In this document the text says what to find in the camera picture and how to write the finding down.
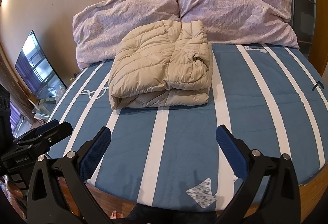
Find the silver bolt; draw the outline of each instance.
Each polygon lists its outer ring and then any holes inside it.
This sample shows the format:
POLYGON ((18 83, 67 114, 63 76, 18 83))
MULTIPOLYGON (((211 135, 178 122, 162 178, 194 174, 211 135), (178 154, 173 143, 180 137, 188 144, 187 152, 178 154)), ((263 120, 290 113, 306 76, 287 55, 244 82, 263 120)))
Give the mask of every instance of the silver bolt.
POLYGON ((286 159, 286 160, 289 160, 289 159, 290 159, 289 154, 283 154, 282 156, 283 156, 283 158, 286 159))
POLYGON ((39 155, 38 161, 42 161, 44 159, 44 155, 39 155))
POLYGON ((66 156, 67 156, 68 158, 72 158, 72 157, 75 156, 75 152, 74 152, 74 151, 70 151, 70 152, 67 153, 66 156))
POLYGON ((259 150, 256 150, 256 149, 254 149, 254 150, 252 150, 252 155, 253 156, 260 156, 261 155, 261 152, 259 151, 259 150))

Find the pillowcase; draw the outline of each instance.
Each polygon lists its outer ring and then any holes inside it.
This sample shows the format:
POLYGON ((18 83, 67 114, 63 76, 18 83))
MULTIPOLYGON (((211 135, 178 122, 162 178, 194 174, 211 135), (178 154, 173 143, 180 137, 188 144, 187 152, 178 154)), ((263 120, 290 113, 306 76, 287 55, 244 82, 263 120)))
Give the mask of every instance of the pillowcase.
POLYGON ((113 59, 128 32, 159 20, 180 22, 177 0, 108 0, 88 6, 73 18, 79 68, 113 59))
POLYGON ((211 42, 271 43, 299 49, 286 23, 292 0, 178 0, 181 22, 201 20, 211 42))

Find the mattress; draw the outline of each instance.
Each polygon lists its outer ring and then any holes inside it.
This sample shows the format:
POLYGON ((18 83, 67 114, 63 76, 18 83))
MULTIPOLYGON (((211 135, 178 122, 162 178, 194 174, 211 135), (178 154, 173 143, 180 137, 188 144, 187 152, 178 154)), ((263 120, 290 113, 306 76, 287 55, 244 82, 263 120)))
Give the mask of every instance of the mattress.
MULTIPOLYGON (((328 89, 296 49, 252 44, 213 44, 209 102, 200 106, 123 108, 112 111, 108 78, 113 60, 84 69, 50 119, 68 121, 73 134, 51 147, 62 157, 91 140, 103 126, 112 141, 87 182, 153 207, 224 209, 240 187, 215 140, 225 124, 250 149, 291 155, 299 184, 328 161, 328 89)), ((254 202, 259 202, 264 178, 254 202)))

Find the tv screen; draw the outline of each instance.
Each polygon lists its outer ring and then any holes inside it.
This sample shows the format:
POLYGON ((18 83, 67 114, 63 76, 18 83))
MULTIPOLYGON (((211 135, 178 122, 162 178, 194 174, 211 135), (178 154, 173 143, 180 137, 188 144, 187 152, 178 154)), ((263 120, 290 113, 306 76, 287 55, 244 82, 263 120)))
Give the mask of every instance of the tv screen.
POLYGON ((56 96, 66 89, 40 48, 34 31, 27 37, 15 68, 37 99, 56 96))

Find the folded beige quilt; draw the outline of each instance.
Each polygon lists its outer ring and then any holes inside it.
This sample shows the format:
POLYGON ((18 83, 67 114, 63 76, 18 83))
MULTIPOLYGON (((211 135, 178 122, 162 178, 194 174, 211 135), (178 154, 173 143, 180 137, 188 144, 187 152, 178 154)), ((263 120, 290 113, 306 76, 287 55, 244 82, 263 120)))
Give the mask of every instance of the folded beige quilt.
POLYGON ((112 109, 207 103, 213 53, 200 20, 163 20, 130 31, 110 72, 112 109))

